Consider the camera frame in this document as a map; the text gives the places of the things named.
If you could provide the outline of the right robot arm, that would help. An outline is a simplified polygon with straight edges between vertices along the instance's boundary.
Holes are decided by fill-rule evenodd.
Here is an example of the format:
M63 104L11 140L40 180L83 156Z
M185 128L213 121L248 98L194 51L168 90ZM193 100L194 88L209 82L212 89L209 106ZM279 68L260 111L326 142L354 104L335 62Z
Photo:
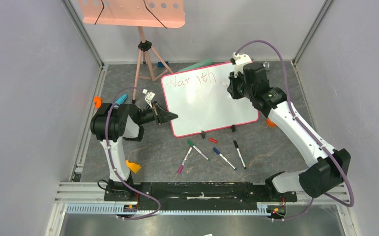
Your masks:
M265 67L260 62L236 66L229 75L227 89L233 99L247 98L253 107L275 123L299 150L308 169L280 172L266 179L265 195L276 201L284 193L304 191L317 198L344 183L351 156L344 148L337 150L302 120L287 95L271 87Z

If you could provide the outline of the pink framed whiteboard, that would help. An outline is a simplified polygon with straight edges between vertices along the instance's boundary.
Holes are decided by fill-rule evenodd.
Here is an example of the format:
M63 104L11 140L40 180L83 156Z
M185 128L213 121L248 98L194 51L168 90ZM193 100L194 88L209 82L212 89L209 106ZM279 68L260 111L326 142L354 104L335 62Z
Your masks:
M167 110L177 138L256 122L260 115L250 101L234 100L227 91L230 62L168 74L161 78Z

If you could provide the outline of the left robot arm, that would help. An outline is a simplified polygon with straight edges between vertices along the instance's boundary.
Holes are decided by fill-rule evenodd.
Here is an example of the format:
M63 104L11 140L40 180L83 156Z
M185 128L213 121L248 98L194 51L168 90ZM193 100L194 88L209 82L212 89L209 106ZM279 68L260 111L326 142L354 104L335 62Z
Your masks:
M177 114L167 111L156 101L145 109L136 104L100 105L91 119L90 130L103 146L109 164L109 180L104 189L108 196L119 196L127 201L135 195L123 141L140 142L144 136L144 124L155 122L161 125L177 118Z

